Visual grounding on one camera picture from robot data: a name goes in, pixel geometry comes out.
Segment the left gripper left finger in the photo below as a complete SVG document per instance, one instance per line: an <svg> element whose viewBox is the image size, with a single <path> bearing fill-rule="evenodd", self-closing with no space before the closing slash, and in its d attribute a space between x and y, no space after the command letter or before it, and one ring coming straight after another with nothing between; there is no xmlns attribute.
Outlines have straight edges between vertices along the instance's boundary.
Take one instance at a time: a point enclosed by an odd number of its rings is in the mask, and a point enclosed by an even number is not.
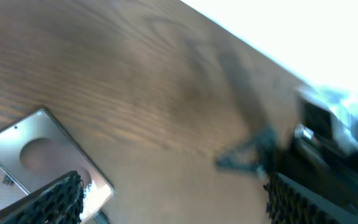
<svg viewBox="0 0 358 224"><path fill-rule="evenodd" d="M81 223L83 181L69 171L51 183L0 210L0 224Z"/></svg>

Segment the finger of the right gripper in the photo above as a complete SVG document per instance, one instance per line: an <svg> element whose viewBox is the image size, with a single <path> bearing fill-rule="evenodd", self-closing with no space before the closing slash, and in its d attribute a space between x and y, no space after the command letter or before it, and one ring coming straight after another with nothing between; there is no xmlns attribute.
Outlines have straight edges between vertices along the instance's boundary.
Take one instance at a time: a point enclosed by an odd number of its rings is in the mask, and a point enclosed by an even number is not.
<svg viewBox="0 0 358 224"><path fill-rule="evenodd" d="M219 153L214 163L218 169L267 177L275 168L277 149L276 132L273 128L266 127L250 139Z"/></svg>

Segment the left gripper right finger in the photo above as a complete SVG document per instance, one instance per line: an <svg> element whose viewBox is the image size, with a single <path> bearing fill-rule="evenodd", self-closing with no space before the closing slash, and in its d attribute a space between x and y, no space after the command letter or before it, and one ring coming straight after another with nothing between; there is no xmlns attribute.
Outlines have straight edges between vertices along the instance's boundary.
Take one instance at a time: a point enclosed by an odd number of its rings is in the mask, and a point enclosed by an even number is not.
<svg viewBox="0 0 358 224"><path fill-rule="evenodd" d="M263 185L268 193L266 214L271 224L358 224L346 211L281 173Z"/></svg>

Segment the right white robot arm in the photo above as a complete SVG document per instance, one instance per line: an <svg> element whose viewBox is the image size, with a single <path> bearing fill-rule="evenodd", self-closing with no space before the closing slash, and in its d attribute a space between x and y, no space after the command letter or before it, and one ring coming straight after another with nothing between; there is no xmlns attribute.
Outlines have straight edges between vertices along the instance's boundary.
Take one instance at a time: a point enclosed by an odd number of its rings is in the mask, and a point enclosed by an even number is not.
<svg viewBox="0 0 358 224"><path fill-rule="evenodd" d="M219 168L268 179L266 212L273 223L358 223L358 152L299 125L281 147L266 128L216 158Z"/></svg>

